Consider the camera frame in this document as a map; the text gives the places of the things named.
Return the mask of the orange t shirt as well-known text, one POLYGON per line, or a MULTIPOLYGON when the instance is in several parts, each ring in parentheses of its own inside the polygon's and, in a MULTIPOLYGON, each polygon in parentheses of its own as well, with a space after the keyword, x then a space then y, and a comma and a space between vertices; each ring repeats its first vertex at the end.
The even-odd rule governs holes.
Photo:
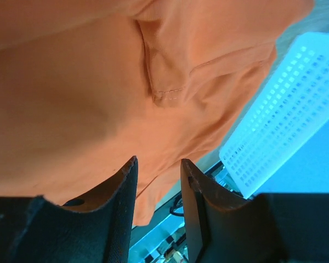
POLYGON ((62 205, 139 160, 135 225, 217 148, 313 1, 0 1, 0 196, 62 205))

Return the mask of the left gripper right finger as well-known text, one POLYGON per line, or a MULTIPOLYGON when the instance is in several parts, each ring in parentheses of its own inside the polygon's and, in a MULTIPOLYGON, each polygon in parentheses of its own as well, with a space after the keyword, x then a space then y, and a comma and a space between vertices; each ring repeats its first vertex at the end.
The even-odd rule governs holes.
POLYGON ((329 262, 329 193, 246 200, 189 159, 180 180, 190 262, 329 262))

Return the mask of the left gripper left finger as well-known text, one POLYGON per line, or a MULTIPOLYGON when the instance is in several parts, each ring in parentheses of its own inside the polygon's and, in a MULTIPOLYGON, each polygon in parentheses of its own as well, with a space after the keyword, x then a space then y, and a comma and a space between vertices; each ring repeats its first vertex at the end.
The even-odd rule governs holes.
POLYGON ((0 197, 0 262, 127 262, 137 181, 132 157, 62 206, 43 196, 0 197))

